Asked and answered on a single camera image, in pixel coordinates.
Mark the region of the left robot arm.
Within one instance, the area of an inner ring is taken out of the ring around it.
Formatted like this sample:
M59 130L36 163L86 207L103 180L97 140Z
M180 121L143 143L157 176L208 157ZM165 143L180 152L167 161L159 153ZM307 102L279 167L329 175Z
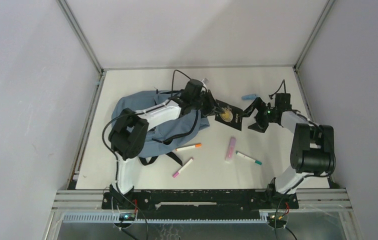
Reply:
M151 165L162 155L184 167L173 151L207 128L207 117L223 113L206 81L190 79L181 90L140 91L117 102L105 125L111 130L101 138L116 159L110 191L120 208L133 203L138 167Z

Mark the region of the blue-grey backpack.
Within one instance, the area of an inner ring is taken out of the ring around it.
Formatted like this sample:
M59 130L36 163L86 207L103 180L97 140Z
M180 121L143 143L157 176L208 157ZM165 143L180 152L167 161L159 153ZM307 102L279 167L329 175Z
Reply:
M167 101L171 95L179 96L180 92L145 90L124 96L118 100L111 117L118 117L126 108L137 111L156 106ZM200 110L192 110L181 118L162 123L147 132L143 149L138 155L139 161L147 166L153 164L159 156L168 155L182 165L181 159L172 151L188 143L199 131L209 126L208 118L202 116Z

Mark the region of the orange-capped white marker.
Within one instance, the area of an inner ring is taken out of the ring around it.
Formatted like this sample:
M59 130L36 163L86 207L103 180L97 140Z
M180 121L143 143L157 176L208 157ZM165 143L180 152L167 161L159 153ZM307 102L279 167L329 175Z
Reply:
M176 148L175 150L177 152L179 152L179 151L185 151L185 150L200 148L201 146L202 146L201 143L196 143L196 144L191 144L191 145L187 145L187 146L181 146L181 147Z

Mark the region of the light blue highlighter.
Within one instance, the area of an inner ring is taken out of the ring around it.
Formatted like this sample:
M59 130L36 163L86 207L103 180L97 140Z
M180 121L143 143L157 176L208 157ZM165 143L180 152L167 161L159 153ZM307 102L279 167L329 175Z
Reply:
M257 97L258 97L257 94L248 94L248 95L243 95L243 96L241 97L241 99L242 99L243 101L248 101L248 100L255 100Z

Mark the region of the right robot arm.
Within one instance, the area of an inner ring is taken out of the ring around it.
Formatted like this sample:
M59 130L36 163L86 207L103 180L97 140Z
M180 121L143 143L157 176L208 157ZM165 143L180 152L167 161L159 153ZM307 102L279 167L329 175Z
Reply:
M241 117L250 117L255 123L250 130L265 133L271 123L289 130L293 134L289 167L269 184L266 203L279 208L286 201L286 195L294 194L302 182L309 178L328 178L336 168L334 128L317 124L292 108L289 93L274 94L274 105L265 103L260 97L242 112Z

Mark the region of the pink-capped white marker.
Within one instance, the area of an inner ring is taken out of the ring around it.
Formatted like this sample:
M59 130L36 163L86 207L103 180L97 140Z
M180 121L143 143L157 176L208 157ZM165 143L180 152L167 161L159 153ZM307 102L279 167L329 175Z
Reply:
M183 166L178 171L176 171L172 175L172 177L176 178L177 176L179 176L193 161L194 161L194 158L191 157L186 163L183 164Z

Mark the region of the green-capped white marker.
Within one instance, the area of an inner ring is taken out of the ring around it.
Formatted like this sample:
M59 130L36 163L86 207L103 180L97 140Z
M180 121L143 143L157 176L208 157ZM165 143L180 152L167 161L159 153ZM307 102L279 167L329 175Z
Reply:
M248 156L248 155L246 155L246 154L244 154L244 153L242 153L240 151L236 151L235 153L236 153L237 156L239 156L239 157L241 157L241 158L243 158L243 159L245 159L247 161L253 162L253 163L257 164L257 165L262 165L261 161L259 161L257 159L254 159L254 158L252 158L252 157L250 157L250 156Z

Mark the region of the black card with gold emblem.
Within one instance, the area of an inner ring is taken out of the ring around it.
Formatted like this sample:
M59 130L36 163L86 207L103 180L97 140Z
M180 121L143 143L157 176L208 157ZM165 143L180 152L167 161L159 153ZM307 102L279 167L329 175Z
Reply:
M221 113L216 113L214 120L238 131L242 130L244 111L226 102L216 100Z

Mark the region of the pink highlighter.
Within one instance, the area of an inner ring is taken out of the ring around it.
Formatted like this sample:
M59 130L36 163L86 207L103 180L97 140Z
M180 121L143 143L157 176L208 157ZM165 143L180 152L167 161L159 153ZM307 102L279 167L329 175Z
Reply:
M234 151L235 151L235 146L236 146L236 138L231 137L229 140L229 145L226 151L226 156L225 156L225 162L229 163L233 157Z

